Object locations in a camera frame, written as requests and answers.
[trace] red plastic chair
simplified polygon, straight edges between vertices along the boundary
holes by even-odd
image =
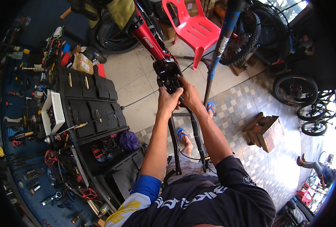
[[[177,7],[178,20],[180,25],[176,27],[170,12],[167,8],[167,2],[173,3]],[[163,8],[176,32],[173,44],[179,37],[194,50],[193,70],[197,69],[203,53],[213,44],[217,43],[221,29],[208,20],[203,13],[200,0],[196,0],[198,15],[191,17],[188,14],[184,0],[162,0]]]
[[[306,204],[306,206],[308,207],[310,205],[310,203],[312,202],[313,196],[309,193],[310,186],[304,181],[303,181],[303,183],[307,186],[307,190],[305,192],[297,190],[297,194],[298,194],[299,197],[302,197],[302,198],[299,198],[299,199],[302,202],[304,202]]]

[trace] person's hand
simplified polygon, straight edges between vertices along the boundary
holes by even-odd
[[[184,88],[183,104],[186,107],[189,107],[191,110],[194,111],[194,107],[197,107],[198,105],[202,105],[197,89],[195,88],[195,86],[190,84],[185,77],[178,76],[178,80],[183,84],[183,88]]]
[[[183,88],[178,88],[175,91],[175,93],[168,94],[167,88],[160,87],[157,116],[163,115],[169,118],[175,109],[179,110],[180,107],[178,105],[181,104],[181,102],[178,99],[182,95],[182,93],[183,93]]]

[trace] blue flip-flop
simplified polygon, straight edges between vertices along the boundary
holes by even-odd
[[[213,102],[208,102],[208,103],[207,103],[207,106],[206,106],[206,110],[207,110],[207,112],[208,112],[209,110],[211,110],[212,113],[214,114],[214,110],[213,110],[212,107],[214,108],[214,104],[213,104]]]
[[[179,135],[179,133],[180,133],[181,131],[184,131],[184,129],[182,129],[182,128],[179,128],[179,129],[177,130],[177,137],[178,137],[178,135]],[[181,141],[181,140],[182,140],[182,136],[183,136],[183,135],[186,135],[186,136],[188,137],[188,135],[187,135],[187,134],[185,134],[185,133],[181,133],[181,136],[179,137],[179,141]]]

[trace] white plastic basket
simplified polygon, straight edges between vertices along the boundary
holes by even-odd
[[[56,120],[56,125],[51,129],[51,121],[47,114],[47,110],[53,105],[53,114]],[[65,123],[66,119],[64,118],[61,95],[57,92],[47,93],[47,99],[44,102],[42,107],[42,120],[44,125],[44,131],[46,135],[56,134],[58,129]]]

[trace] wooden stool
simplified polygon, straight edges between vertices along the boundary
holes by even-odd
[[[284,137],[284,128],[279,116],[264,117],[259,113],[243,130],[247,132],[250,143],[270,153]]]

